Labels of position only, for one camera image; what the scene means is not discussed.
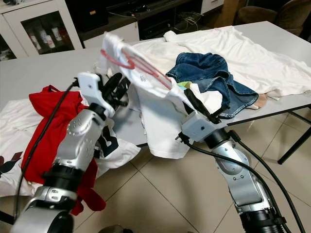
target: black cable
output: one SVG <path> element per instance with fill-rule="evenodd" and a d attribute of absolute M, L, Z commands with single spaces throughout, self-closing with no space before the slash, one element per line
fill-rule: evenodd
<path fill-rule="evenodd" d="M 267 193 L 268 193 L 268 195 L 269 195 L 269 198 L 270 198 L 270 200 L 271 200 L 271 203 L 272 203 L 272 205 L 274 206 L 274 209 L 275 209 L 275 211 L 276 211 L 276 214 L 277 214 L 279 217 L 282 216 L 282 214 L 281 214 L 281 212 L 280 212 L 280 210 L 279 210 L 279 208 L 278 208 L 278 205 L 277 205 L 277 203 L 276 203 L 276 200 L 275 200 L 275 198 L 274 198 L 274 196 L 273 196 L 273 194 L 272 194 L 272 192 L 271 192 L 269 186 L 268 186 L 267 183 L 264 181 L 264 179 L 263 179 L 252 167 L 250 167 L 250 166 L 248 166 L 248 165 L 246 165 L 246 164 L 244 164 L 244 163 L 242 163 L 242 162 L 240 162 L 240 161 L 237 161 L 237 160 L 235 160 L 235 159 L 231 159 L 231 158 L 228 158 L 228 157 L 225 157 L 225 156 L 222 156 L 222 155 L 219 155 L 219 154 L 215 154 L 215 153 L 213 153 L 213 152 L 210 152 L 210 151 L 203 150 L 203 149 L 200 149 L 200 148 L 198 148 L 198 147 L 195 147 L 195 146 L 191 145 L 191 144 L 189 143 L 189 141 L 187 141 L 187 140 L 183 140 L 183 141 L 184 141 L 184 143 L 185 143 L 187 146 L 189 146 L 189 147 L 192 148 L 193 150 L 196 150 L 196 151 L 198 151 L 198 152 L 201 152 L 201 153 L 204 153 L 204 154 L 207 154 L 207 155 L 211 155 L 211 156 L 213 156 L 213 157 L 215 157 L 215 158 L 219 158 L 219 159 L 223 159 L 223 160 L 227 160 L 227 161 L 229 161 L 229 162 L 235 163 L 235 164 L 237 164 L 237 165 L 240 165 L 241 167 L 244 167 L 245 169 L 247 169 L 247 170 L 250 171 L 251 173 L 253 173 L 253 174 L 260 180 L 260 182 L 262 183 L 264 189 L 267 191 Z M 291 231 L 288 229 L 288 227 L 287 227 L 287 225 L 286 225 L 285 223 L 282 223 L 282 226 L 283 226 L 284 230 L 285 230 L 287 233 L 291 233 Z"/>
<path fill-rule="evenodd" d="M 17 186 L 17 191 L 16 191 L 16 195 L 15 195 L 15 202 L 14 202 L 14 220 L 16 220 L 18 218 L 18 214 L 19 214 L 19 193 L 20 193 L 20 188 L 21 188 L 21 184 L 23 181 L 23 178 L 25 176 L 27 167 L 30 163 L 30 160 L 35 152 L 35 149 L 37 148 L 39 142 L 41 141 L 41 139 L 43 138 L 45 132 L 47 131 L 49 125 L 51 124 L 57 110 L 59 109 L 61 103 L 63 102 L 63 100 L 65 99 L 66 95 L 69 93 L 69 91 L 74 87 L 74 86 L 79 86 L 78 81 L 74 81 L 68 88 L 67 90 L 64 92 L 64 94 L 62 95 L 62 97 L 60 98 L 60 100 L 58 101 L 57 105 L 55 106 L 52 114 L 50 115 L 50 118 L 48 120 L 48 122 L 46 123 L 46 125 L 44 126 L 41 134 L 39 135 L 38 139 L 35 141 L 33 147 L 31 148 L 29 155 L 27 157 L 24 169 L 22 170 L 22 173 L 20 175 L 19 181 L 18 181 L 18 186 Z"/>
<path fill-rule="evenodd" d="M 288 205 L 290 206 L 293 216 L 295 217 L 295 220 L 297 222 L 297 225 L 301 231 L 301 233 L 305 233 L 305 229 L 302 225 L 302 222 L 299 218 L 299 215 L 297 213 L 297 210 L 293 204 L 293 201 L 290 197 L 290 195 L 288 194 L 288 192 L 286 191 L 285 187 L 283 186 L 283 184 L 281 183 L 281 181 L 278 179 L 278 177 L 276 176 L 276 174 L 271 170 L 271 168 L 269 167 L 269 165 L 267 165 L 267 163 L 259 156 L 257 155 L 255 152 L 253 152 L 250 148 L 248 148 L 247 145 L 245 145 L 241 140 L 237 140 L 237 143 L 239 143 L 242 147 L 244 147 L 248 152 L 250 152 L 266 169 L 267 171 L 270 173 L 270 175 L 273 177 L 273 179 L 276 181 L 277 185 L 279 186 L 279 188 L 282 190 Z"/>

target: clothing pile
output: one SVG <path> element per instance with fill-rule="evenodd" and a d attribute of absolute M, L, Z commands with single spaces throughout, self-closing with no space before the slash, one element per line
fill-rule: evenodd
<path fill-rule="evenodd" d="M 245 107 L 263 107 L 267 96 L 311 90 L 311 68 L 304 62 L 267 51 L 232 26 L 184 34 L 167 32 L 164 38 L 130 48 L 106 33 L 102 49 L 123 64 L 128 59 L 122 50 L 129 50 L 135 54 L 131 57 L 140 57 L 171 78 L 172 87 L 165 90 L 139 68 L 120 67 L 104 56 L 99 62 L 103 70 L 110 66 L 112 73 L 121 72 L 132 82 L 129 97 L 135 101 L 130 101 L 130 107 L 141 111 L 151 153 L 164 158 L 183 158 L 188 151 L 175 140 L 187 115 L 178 105 L 183 96 L 177 89 L 190 88 L 210 113 L 221 108 L 222 118 L 232 118 Z M 171 96 L 178 97 L 177 102 Z"/>
<path fill-rule="evenodd" d="M 0 113 L 0 197 L 15 195 L 21 170 L 35 141 L 42 132 L 57 102 L 64 92 L 53 86 L 29 95 L 29 100 L 10 101 Z M 69 122 L 87 106 L 82 104 L 80 92 L 69 92 L 55 114 L 49 128 L 38 144 L 22 182 L 21 195 L 33 195 L 44 183 L 43 172 L 48 171 L 60 142 L 66 135 Z M 105 207 L 104 200 L 92 189 L 95 178 L 110 168 L 117 168 L 134 158 L 140 148 L 116 138 L 113 120 L 107 119 L 96 144 L 94 158 L 83 175 L 78 188 L 74 215 L 83 211 L 82 200 L 93 211 Z"/>

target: bottle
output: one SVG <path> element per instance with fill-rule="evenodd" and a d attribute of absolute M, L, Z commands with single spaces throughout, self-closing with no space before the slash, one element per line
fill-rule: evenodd
<path fill-rule="evenodd" d="M 47 40 L 47 42 L 48 42 L 48 45 L 49 45 L 49 47 L 52 49 L 52 48 L 55 48 L 55 44 L 54 44 L 54 42 L 53 42 L 53 40 L 52 40 L 52 37 L 50 36 L 50 35 L 47 35 L 46 36 L 46 40 Z"/>
<path fill-rule="evenodd" d="M 69 35 L 68 35 L 65 27 L 59 29 L 59 34 L 62 37 L 62 39 L 64 40 L 65 44 L 71 45 L 71 40 L 69 38 Z"/>
<path fill-rule="evenodd" d="M 43 41 L 43 43 L 47 44 L 48 41 L 47 41 L 47 33 L 46 33 L 46 31 L 42 28 L 42 26 L 37 27 L 37 31 L 39 32 L 41 40 Z"/>
<path fill-rule="evenodd" d="M 57 41 L 63 40 L 62 37 L 61 37 L 61 35 L 59 34 L 58 24 L 57 24 L 56 22 L 53 22 L 53 23 L 52 23 L 52 32 L 53 32 L 53 34 L 54 34 L 54 36 L 55 36 L 55 39 L 56 39 Z"/>
<path fill-rule="evenodd" d="M 37 51 L 39 51 L 41 49 L 41 46 L 39 45 L 39 42 L 34 34 L 34 32 L 32 30 L 29 30 L 28 32 L 28 36 L 30 37 L 32 43 L 34 44 L 35 48 L 37 49 Z"/>

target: printed graphic on shirt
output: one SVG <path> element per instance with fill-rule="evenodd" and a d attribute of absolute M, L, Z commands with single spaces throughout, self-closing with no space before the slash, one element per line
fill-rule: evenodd
<path fill-rule="evenodd" d="M 118 148 L 118 141 L 116 137 L 110 135 L 110 131 L 108 126 L 105 126 L 102 132 L 102 135 L 98 139 L 98 143 L 100 144 L 99 151 L 94 151 L 94 157 L 100 158 L 100 155 L 103 157 L 107 157 L 111 152 Z"/>
<path fill-rule="evenodd" d="M 17 152 L 13 155 L 12 159 L 10 161 L 4 162 L 4 158 L 0 156 L 0 177 L 3 173 L 9 172 L 16 162 L 20 160 L 21 155 L 23 152 Z"/>

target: wire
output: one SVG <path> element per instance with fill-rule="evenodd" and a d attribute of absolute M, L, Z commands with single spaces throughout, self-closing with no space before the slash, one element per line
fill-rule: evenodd
<path fill-rule="evenodd" d="M 186 18 L 185 21 L 188 22 L 191 25 L 195 25 L 196 26 L 196 30 L 197 31 L 199 30 L 198 24 L 191 17 L 190 18 Z"/>
<path fill-rule="evenodd" d="M 14 202 L 14 220 L 16 220 L 18 218 L 19 215 L 19 193 L 20 193 L 20 188 L 21 188 L 21 184 L 23 181 L 23 178 L 25 176 L 27 167 L 29 166 L 30 160 L 32 158 L 32 156 L 34 155 L 35 149 L 37 148 L 39 142 L 41 141 L 41 139 L 43 138 L 45 132 L 47 131 L 49 125 L 51 124 L 57 110 L 59 109 L 61 103 L 63 102 L 63 100 L 65 99 L 66 95 L 69 93 L 69 91 L 74 87 L 74 86 L 78 86 L 79 83 L 78 81 L 74 81 L 68 88 L 67 90 L 64 92 L 64 94 L 62 95 L 62 97 L 60 98 L 60 100 L 58 101 L 57 105 L 55 106 L 52 114 L 50 115 L 50 118 L 48 120 L 48 122 L 46 123 L 46 125 L 44 126 L 41 134 L 39 135 L 38 139 L 35 141 L 33 147 L 31 148 L 29 155 L 27 157 L 24 169 L 22 170 L 22 173 L 20 175 L 19 181 L 18 181 L 18 186 L 17 186 L 17 191 L 16 191 L 16 195 L 15 195 L 15 202 Z"/>
<path fill-rule="evenodd" d="M 187 26 L 185 29 L 178 29 L 176 27 L 173 27 L 175 30 L 180 31 L 180 32 L 185 32 L 188 29 L 188 22 L 187 22 Z"/>
<path fill-rule="evenodd" d="M 299 215 L 297 213 L 297 210 L 293 204 L 293 201 L 290 197 L 290 195 L 288 194 L 288 192 L 286 191 L 285 187 L 283 186 L 283 184 L 281 183 L 281 181 L 278 179 L 278 177 L 276 176 L 276 174 L 271 170 L 271 168 L 266 164 L 266 162 L 259 156 L 257 155 L 255 152 L 253 152 L 250 148 L 248 148 L 247 145 L 245 145 L 241 140 L 237 140 L 237 142 L 244 147 L 248 152 L 250 152 L 266 169 L 267 171 L 270 173 L 270 175 L 273 177 L 273 179 L 276 181 L 277 185 L 279 186 L 279 188 L 282 190 L 291 210 L 293 213 L 293 216 L 295 217 L 295 220 L 297 222 L 297 225 L 301 231 L 301 233 L 305 233 L 305 229 L 302 225 L 302 222 L 299 218 Z"/>
<path fill-rule="evenodd" d="M 124 16 L 124 15 L 116 14 L 116 13 L 109 12 L 109 11 L 108 11 L 108 13 L 112 14 L 112 15 L 115 15 L 115 16 L 121 16 L 121 17 L 124 17 L 124 18 L 134 18 L 134 19 L 136 19 L 136 21 L 138 21 L 138 19 L 135 16 Z"/>
<path fill-rule="evenodd" d="M 240 165 L 241 167 L 244 167 L 245 169 L 247 169 L 247 170 L 249 170 L 250 172 L 252 172 L 252 173 L 260 180 L 260 182 L 262 183 L 264 189 L 267 191 L 267 193 L 268 193 L 268 195 L 269 195 L 269 198 L 270 198 L 270 200 L 271 200 L 271 203 L 272 203 L 272 205 L 273 205 L 274 208 L 275 208 L 276 214 L 277 214 L 279 217 L 282 216 L 282 214 L 281 214 L 281 212 L 280 212 L 280 210 L 279 210 L 279 208 L 278 208 L 278 205 L 277 205 L 277 203 L 276 203 L 276 200 L 275 200 L 275 198 L 274 198 L 274 196 L 273 196 L 273 194 L 272 194 L 272 192 L 271 192 L 269 186 L 268 186 L 267 183 L 264 181 L 264 179 L 263 179 L 252 167 L 250 167 L 250 166 L 248 166 L 248 165 L 246 165 L 246 164 L 244 164 L 244 163 L 242 163 L 242 162 L 240 162 L 240 161 L 237 161 L 237 160 L 235 160 L 235 159 L 231 159 L 231 158 L 228 158 L 228 157 L 225 157 L 225 156 L 222 156 L 222 155 L 219 155 L 219 154 L 215 154 L 215 153 L 213 153 L 213 152 L 210 152 L 210 151 L 203 150 L 203 149 L 200 149 L 200 148 L 198 148 L 198 147 L 195 147 L 195 146 L 191 145 L 191 144 L 189 143 L 189 141 L 187 141 L 187 140 L 184 140 L 184 143 L 185 143 L 187 146 L 189 146 L 190 148 L 192 148 L 193 150 L 196 150 L 196 151 L 198 151 L 198 152 L 201 152 L 201 153 L 204 153 L 204 154 L 207 154 L 207 155 L 211 155 L 211 156 L 213 156 L 213 157 L 215 157 L 215 158 L 227 160 L 227 161 L 229 161 L 229 162 L 238 164 L 238 165 Z M 282 223 L 282 226 L 283 226 L 284 230 L 285 230 L 287 233 L 291 233 L 291 231 L 288 229 L 288 227 L 287 227 L 287 225 L 286 225 L 285 223 Z"/>

